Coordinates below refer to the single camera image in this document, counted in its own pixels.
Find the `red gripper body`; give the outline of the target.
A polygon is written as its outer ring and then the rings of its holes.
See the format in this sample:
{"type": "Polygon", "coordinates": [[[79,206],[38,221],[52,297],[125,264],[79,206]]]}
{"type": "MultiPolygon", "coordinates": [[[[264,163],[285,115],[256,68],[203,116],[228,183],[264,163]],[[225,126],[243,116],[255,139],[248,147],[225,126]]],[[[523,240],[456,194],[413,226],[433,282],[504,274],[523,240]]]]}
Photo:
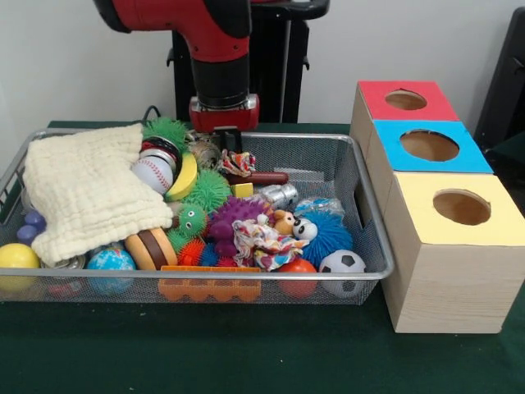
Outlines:
{"type": "Polygon", "coordinates": [[[197,97],[189,101],[189,116],[197,132],[236,129],[251,131],[258,125],[260,100],[250,94],[240,106],[233,108],[210,108],[201,104],[197,97]]]}

